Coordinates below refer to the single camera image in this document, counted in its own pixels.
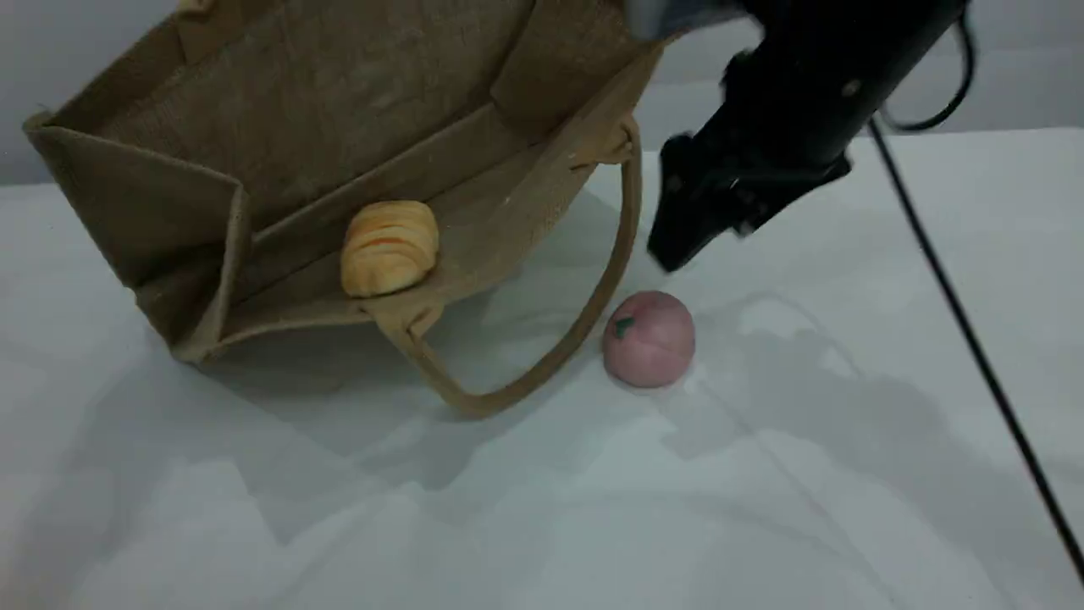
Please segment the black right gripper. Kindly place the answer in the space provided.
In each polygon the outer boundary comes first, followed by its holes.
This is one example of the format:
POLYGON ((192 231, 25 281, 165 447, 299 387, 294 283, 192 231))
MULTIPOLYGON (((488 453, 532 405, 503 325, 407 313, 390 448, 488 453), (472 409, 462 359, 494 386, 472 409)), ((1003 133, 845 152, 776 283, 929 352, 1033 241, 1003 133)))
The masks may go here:
POLYGON ((689 265, 731 225, 747 238, 793 202, 848 174, 841 152, 828 163, 776 161, 739 128, 705 125, 694 137, 666 140, 661 189, 648 254, 664 273, 689 265))

